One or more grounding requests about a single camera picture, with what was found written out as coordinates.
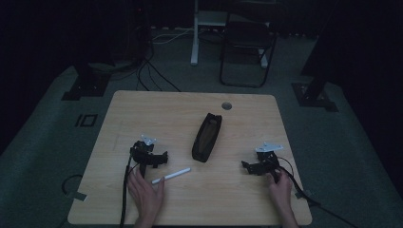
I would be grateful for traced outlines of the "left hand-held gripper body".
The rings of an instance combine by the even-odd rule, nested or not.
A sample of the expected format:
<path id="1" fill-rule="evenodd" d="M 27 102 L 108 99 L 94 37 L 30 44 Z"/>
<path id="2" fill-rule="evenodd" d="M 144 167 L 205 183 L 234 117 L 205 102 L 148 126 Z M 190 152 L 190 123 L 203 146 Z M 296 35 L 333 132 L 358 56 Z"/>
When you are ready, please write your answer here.
<path id="1" fill-rule="evenodd" d="M 157 157 L 152 154 L 155 142 L 155 138 L 149 138 L 146 135 L 142 135 L 141 140 L 136 141 L 130 148 L 130 156 L 134 162 L 140 165 L 140 173 L 142 177 L 145 176 L 147 166 L 152 166 L 153 168 L 158 166 Z"/>

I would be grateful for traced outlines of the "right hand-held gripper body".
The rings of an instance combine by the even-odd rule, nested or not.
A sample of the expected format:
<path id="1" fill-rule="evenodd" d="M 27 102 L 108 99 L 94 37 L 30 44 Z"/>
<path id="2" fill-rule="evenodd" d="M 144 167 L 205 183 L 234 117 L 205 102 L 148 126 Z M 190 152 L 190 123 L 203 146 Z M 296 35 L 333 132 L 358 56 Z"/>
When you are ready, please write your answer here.
<path id="1" fill-rule="evenodd" d="M 259 160 L 258 174 L 263 175 L 270 173 L 275 182 L 279 181 L 277 170 L 279 169 L 278 156 L 276 150 L 282 149 L 280 144 L 264 142 L 262 145 L 255 148 Z"/>

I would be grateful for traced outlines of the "person's left hand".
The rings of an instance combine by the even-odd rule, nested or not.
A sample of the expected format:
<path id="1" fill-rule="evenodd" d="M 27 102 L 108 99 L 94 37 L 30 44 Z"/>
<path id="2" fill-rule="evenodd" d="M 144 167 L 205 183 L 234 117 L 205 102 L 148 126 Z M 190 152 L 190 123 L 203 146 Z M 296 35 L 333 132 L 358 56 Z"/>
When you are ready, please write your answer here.
<path id="1" fill-rule="evenodd" d="M 141 221 L 153 222 L 158 216 L 164 198 L 164 178 L 156 188 L 147 182 L 138 169 L 129 174 L 127 180 L 129 194 L 133 197 Z"/>

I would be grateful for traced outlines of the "person's right hand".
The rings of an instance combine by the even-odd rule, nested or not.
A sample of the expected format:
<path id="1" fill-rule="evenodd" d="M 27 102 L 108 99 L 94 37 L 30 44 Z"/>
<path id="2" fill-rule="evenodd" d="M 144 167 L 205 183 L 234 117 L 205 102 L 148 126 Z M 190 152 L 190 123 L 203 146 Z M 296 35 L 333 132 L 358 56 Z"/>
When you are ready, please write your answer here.
<path id="1" fill-rule="evenodd" d="M 274 203 L 279 215 L 283 219 L 288 219 L 293 215 L 291 207 L 291 189 L 292 183 L 285 171 L 278 173 L 278 181 L 272 174 L 267 174 L 268 194 Z"/>

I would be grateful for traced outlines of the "white pen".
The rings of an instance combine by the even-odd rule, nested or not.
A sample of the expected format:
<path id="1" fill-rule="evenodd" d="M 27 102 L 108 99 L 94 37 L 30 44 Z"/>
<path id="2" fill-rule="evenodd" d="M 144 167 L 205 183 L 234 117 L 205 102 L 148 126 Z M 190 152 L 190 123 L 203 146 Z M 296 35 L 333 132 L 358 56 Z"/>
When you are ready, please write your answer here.
<path id="1" fill-rule="evenodd" d="M 191 171 L 191 168 L 190 168 L 190 167 L 187 167 L 187 168 L 184 168 L 184 169 L 179 170 L 179 171 L 177 171 L 177 172 L 174 172 L 174 173 L 172 173 L 172 174 L 168 174 L 168 175 L 166 175 L 166 176 L 163 176 L 162 178 L 155 179 L 155 180 L 153 180 L 151 183 L 152 183 L 152 184 L 157 184 L 157 183 L 159 183 L 162 179 L 164 179 L 164 180 L 170 180 L 170 179 L 176 178 L 176 177 L 178 177 L 178 176 L 180 176 L 180 175 L 182 175 L 182 174 L 188 173 L 188 172 L 190 172 L 190 171 Z"/>

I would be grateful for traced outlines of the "black pencil case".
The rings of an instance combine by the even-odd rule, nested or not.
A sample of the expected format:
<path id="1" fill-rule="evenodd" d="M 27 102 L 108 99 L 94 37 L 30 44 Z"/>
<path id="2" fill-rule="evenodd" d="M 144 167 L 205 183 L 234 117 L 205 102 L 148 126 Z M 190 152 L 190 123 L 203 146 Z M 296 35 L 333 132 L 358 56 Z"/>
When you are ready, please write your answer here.
<path id="1" fill-rule="evenodd" d="M 221 130 L 221 115 L 208 113 L 203 120 L 192 147 L 192 158 L 207 162 Z"/>

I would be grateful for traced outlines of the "black folding chair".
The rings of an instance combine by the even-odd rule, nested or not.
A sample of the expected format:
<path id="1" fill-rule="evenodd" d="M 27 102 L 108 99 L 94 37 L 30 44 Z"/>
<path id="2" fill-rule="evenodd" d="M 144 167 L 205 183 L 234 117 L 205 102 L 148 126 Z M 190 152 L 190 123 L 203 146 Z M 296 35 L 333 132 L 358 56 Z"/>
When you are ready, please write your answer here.
<path id="1" fill-rule="evenodd" d="M 226 86 L 262 87 L 268 77 L 278 39 L 278 31 L 288 15 L 288 9 L 277 0 L 234 0 L 227 9 L 220 55 L 220 82 Z M 228 82 L 224 79 L 224 59 L 227 47 L 250 48 L 257 51 L 259 64 L 269 51 L 267 66 L 256 85 Z"/>

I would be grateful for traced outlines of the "black stand with base plate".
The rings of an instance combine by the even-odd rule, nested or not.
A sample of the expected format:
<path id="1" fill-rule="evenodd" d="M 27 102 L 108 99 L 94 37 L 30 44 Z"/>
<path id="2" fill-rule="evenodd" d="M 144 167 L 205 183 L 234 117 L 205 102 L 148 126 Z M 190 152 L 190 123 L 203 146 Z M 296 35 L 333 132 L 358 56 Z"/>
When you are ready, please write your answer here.
<path id="1" fill-rule="evenodd" d="M 64 101 L 101 97 L 114 73 L 140 66 L 150 46 L 149 0 L 77 0 L 67 50 L 77 78 Z"/>
<path id="2" fill-rule="evenodd" d="M 336 81 L 336 53 L 340 48 L 340 38 L 337 31 L 340 23 L 340 0 L 336 0 L 327 16 L 324 27 L 318 35 L 311 54 L 302 71 L 302 75 L 312 76 L 309 84 L 293 83 L 292 88 L 298 104 L 306 107 L 322 107 L 329 112 L 338 112 L 336 104 L 325 92 L 325 85 Z"/>

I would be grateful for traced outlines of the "white desk frame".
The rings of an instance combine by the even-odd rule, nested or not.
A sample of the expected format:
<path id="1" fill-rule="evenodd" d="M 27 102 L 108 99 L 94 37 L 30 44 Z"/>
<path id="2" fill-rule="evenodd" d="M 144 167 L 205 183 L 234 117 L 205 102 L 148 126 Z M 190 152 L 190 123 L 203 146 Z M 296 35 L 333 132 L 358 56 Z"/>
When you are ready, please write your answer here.
<path id="1" fill-rule="evenodd" d="M 199 34 L 200 27 L 219 27 L 225 26 L 226 15 L 224 11 L 200 10 L 199 1 L 194 0 L 193 14 L 193 44 L 190 56 L 190 65 L 195 67 L 199 62 Z"/>

